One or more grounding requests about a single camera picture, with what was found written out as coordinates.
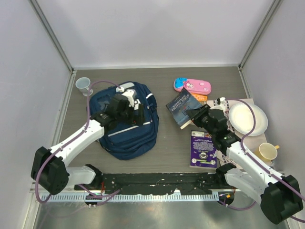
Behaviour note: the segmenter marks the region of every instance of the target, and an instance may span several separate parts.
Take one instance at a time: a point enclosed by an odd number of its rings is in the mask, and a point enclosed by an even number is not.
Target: purple book
[[[192,131],[190,167],[217,168],[216,148],[207,132]]]

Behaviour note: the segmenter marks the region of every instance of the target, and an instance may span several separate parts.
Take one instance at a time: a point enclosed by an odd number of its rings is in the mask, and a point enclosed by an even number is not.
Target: book title
[[[182,96],[171,108],[172,111],[176,110],[181,104],[190,97],[189,94]]]

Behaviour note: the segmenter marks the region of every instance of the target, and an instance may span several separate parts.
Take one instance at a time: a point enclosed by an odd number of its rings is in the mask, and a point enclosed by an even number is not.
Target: pink pencil case
[[[186,88],[191,93],[203,95],[208,95],[212,90],[210,83],[207,81],[186,78],[175,79],[173,87],[178,92],[180,92],[183,88]]]

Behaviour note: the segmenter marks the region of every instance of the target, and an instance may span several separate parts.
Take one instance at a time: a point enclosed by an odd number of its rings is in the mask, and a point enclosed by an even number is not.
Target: cup
[[[88,96],[88,91],[89,91],[89,86],[90,86],[90,79],[87,77],[82,77],[79,78],[76,83],[75,86],[78,88],[78,90],[80,90],[80,92],[84,95],[84,96]],[[89,92],[89,95],[92,95],[93,90],[91,89]]]
[[[271,160],[274,160],[277,157],[277,149],[280,146],[274,146],[270,143],[262,143],[255,150],[254,154],[257,155],[265,163],[270,163]]]

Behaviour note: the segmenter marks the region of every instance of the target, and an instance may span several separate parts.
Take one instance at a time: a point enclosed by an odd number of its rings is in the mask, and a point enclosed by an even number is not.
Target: dark blue book
[[[191,95],[191,93],[183,88],[179,95],[169,102],[166,107],[172,113],[173,118],[179,125],[180,129],[183,129],[192,122],[186,114],[186,111],[197,109],[202,107],[202,105]]]

